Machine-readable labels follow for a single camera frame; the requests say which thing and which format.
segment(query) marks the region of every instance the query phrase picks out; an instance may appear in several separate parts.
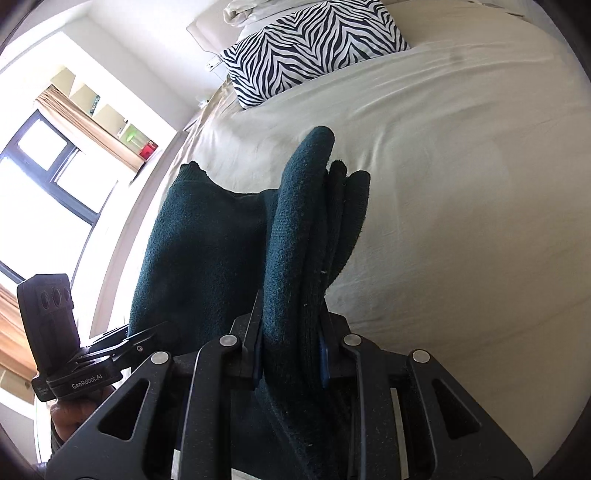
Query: dark green towel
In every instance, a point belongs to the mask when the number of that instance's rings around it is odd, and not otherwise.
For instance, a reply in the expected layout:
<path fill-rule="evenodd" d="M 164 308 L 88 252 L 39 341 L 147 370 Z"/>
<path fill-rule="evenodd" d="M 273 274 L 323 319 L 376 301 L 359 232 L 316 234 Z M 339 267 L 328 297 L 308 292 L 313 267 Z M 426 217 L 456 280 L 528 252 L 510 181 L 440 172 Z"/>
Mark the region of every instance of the dark green towel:
<path fill-rule="evenodd" d="M 232 397 L 232 466 L 264 480 L 337 479 L 347 411 L 322 390 L 317 318 L 324 291 L 357 241 L 369 174 L 346 176 L 334 137 L 316 127 L 277 190 L 228 192 L 196 163 L 182 166 L 148 242 L 132 305 L 133 334 L 179 325 L 175 355 L 229 332 L 264 287 L 264 378 Z"/>

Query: silver bolt head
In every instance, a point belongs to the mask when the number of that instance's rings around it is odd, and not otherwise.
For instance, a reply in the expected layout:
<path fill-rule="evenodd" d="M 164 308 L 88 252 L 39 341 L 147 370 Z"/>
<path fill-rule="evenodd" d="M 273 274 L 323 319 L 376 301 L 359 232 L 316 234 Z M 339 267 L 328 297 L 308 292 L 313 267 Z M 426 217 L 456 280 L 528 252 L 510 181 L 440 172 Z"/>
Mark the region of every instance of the silver bolt head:
<path fill-rule="evenodd" d="M 431 355 L 429 355 L 429 352 L 426 352 L 425 350 L 415 350 L 413 352 L 413 360 L 415 362 L 426 364 L 430 359 Z"/>
<path fill-rule="evenodd" d="M 235 335 L 224 335 L 220 338 L 221 346 L 234 346 L 238 342 L 238 338 Z"/>
<path fill-rule="evenodd" d="M 168 362 L 168 353 L 166 353 L 166 352 L 152 353 L 150 360 L 152 360 L 152 363 L 156 364 L 156 365 L 165 364 L 166 362 Z"/>
<path fill-rule="evenodd" d="M 345 342 L 345 345 L 349 345 L 349 346 L 361 345 L 361 337 L 359 335 L 355 335 L 354 333 L 350 333 L 348 335 L 345 335 L 345 337 L 343 338 L 343 341 Z"/>

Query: zebra print pillow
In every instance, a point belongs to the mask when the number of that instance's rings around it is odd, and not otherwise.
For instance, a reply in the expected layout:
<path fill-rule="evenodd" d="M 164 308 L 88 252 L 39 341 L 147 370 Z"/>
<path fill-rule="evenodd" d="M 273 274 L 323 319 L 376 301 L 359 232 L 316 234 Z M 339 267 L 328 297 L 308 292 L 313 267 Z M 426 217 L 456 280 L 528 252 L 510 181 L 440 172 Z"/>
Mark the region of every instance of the zebra print pillow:
<path fill-rule="evenodd" d="M 379 0 L 327 0 L 282 17 L 221 53 L 238 101 L 263 103 L 295 85 L 408 44 Z"/>

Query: power outlet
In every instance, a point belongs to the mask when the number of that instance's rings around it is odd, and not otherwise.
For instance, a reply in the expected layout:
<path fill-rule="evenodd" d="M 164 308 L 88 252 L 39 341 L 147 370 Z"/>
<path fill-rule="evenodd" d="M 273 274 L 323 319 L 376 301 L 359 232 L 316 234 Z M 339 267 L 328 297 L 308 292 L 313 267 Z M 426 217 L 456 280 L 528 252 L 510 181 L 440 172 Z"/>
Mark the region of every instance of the power outlet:
<path fill-rule="evenodd" d="M 212 58 L 211 60 L 209 60 L 206 64 L 205 64 L 205 69 L 208 72 L 211 72 L 215 67 L 217 67 L 218 65 L 220 65 L 222 62 L 222 60 L 220 59 L 220 57 L 215 56 L 214 58 Z"/>

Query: beige curtain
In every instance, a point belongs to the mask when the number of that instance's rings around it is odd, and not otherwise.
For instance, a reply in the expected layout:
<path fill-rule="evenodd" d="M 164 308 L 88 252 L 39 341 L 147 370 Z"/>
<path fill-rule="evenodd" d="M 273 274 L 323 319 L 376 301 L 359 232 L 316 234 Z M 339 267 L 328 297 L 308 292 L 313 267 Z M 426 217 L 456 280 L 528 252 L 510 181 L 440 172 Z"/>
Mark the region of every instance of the beige curtain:
<path fill-rule="evenodd" d="M 96 152 L 99 146 L 134 172 L 143 165 L 145 160 L 142 157 L 108 133 L 53 85 L 37 97 L 36 105 L 61 133 L 87 155 Z"/>
<path fill-rule="evenodd" d="M 37 366 L 22 326 L 17 298 L 0 285 L 0 365 L 27 380 Z"/>

